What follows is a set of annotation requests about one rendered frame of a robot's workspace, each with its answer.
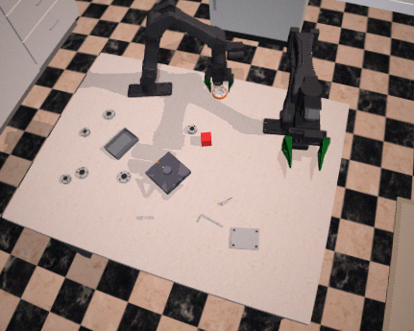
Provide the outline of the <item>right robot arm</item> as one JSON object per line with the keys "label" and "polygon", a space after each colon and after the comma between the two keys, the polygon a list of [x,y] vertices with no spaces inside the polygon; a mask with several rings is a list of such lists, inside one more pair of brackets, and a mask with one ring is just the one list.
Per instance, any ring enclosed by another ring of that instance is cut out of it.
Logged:
{"label": "right robot arm", "polygon": [[[211,60],[219,64],[210,62],[210,76],[215,86],[221,86],[223,84],[223,68],[224,77],[227,77],[226,52],[229,60],[244,59],[244,46],[242,41],[226,41],[226,33],[224,30],[217,26],[208,25],[188,15],[176,7],[174,0],[167,0],[147,11],[145,33],[147,35],[144,51],[145,62],[144,60],[142,61],[140,83],[129,85],[129,98],[172,95],[172,83],[154,83],[158,74],[156,65],[158,65],[160,39],[168,27],[176,28],[198,38],[211,49]],[[225,63],[220,64],[222,62]]]}

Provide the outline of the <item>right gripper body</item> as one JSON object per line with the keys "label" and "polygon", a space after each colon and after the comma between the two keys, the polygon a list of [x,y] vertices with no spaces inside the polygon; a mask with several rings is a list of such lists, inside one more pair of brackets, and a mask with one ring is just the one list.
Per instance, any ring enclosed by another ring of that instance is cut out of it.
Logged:
{"label": "right gripper body", "polygon": [[[213,64],[217,64],[215,62],[212,61]],[[219,65],[219,64],[217,64]],[[207,69],[206,73],[205,73],[205,79],[207,78],[212,78],[210,76],[210,68]],[[224,77],[224,82],[233,82],[233,75],[231,74],[231,68],[228,68],[228,73],[227,73],[227,77]]]}

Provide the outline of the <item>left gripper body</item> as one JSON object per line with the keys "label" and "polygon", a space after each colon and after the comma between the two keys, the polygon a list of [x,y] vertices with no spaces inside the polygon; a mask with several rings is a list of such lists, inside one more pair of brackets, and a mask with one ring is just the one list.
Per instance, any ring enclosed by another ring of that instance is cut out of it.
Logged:
{"label": "left gripper body", "polygon": [[307,130],[288,128],[287,135],[292,136],[292,150],[308,150],[308,145],[319,146],[323,139],[330,139],[326,130]]}

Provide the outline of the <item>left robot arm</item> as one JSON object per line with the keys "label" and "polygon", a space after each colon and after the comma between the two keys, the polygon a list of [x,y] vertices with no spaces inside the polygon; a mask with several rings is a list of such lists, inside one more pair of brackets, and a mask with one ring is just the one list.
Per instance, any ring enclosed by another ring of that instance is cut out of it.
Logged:
{"label": "left robot arm", "polygon": [[[323,87],[318,83],[318,76],[316,76],[312,62],[320,30],[310,28],[308,33],[299,33],[299,31],[300,28],[291,27],[287,39],[287,55],[291,57],[289,57],[291,70],[283,104],[284,110],[281,111],[281,119],[265,118],[263,120],[263,133],[265,134],[286,135],[287,128],[321,130],[320,110],[322,110]],[[295,78],[293,73],[295,73]],[[280,123],[281,120],[283,120],[282,123]]]}

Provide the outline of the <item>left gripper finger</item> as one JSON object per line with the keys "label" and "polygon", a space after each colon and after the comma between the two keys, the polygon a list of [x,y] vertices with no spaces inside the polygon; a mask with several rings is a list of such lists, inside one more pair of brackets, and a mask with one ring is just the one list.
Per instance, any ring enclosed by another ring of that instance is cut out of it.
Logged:
{"label": "left gripper finger", "polygon": [[[327,149],[329,147],[329,143],[330,143],[330,139],[323,139],[319,151],[318,151],[318,167],[319,167],[319,171],[321,171],[322,169],[322,165],[323,165],[323,161],[324,161],[324,156],[327,152]],[[321,151],[322,151],[322,158],[321,157]]]}
{"label": "left gripper finger", "polygon": [[[285,144],[287,144],[287,150],[286,150]],[[282,146],[281,146],[281,150],[282,150],[282,152],[284,153],[284,155],[287,159],[289,168],[291,168],[291,166],[292,166],[292,136],[287,136],[287,135],[284,136]],[[288,156],[287,152],[289,152],[289,156]]]}

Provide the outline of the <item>small red block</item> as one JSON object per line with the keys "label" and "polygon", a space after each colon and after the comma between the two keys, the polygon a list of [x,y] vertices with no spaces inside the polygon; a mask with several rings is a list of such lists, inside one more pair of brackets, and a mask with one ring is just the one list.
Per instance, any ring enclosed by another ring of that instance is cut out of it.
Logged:
{"label": "small red block", "polygon": [[211,146],[211,133],[201,132],[201,143],[202,147]]}

